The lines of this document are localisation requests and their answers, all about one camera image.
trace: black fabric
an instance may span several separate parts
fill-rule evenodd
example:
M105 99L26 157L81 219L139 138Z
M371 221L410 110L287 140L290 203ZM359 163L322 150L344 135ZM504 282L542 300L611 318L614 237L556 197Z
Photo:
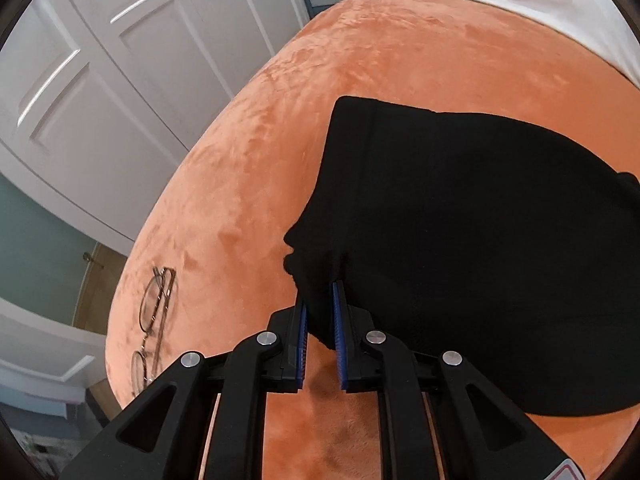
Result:
M640 402L639 219L638 180L552 131L342 97L285 268L330 348L342 279L523 410L606 413Z

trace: orange blanket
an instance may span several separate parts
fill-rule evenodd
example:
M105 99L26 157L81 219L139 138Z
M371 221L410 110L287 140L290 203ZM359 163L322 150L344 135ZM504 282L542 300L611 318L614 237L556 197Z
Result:
M528 121L640 174L640 91L574 41L467 0L346 0L233 99L146 221L107 336L108 376L122 405L132 398L129 363L142 341L138 306L152 265L177 269L164 366L191 349L228 351L292 304L282 237L314 188L330 112L344 94ZM636 406L533 419L594 480L639 417ZM375 398L340 393L334 353L310 338L305 389L268 400L264 478L379 477Z

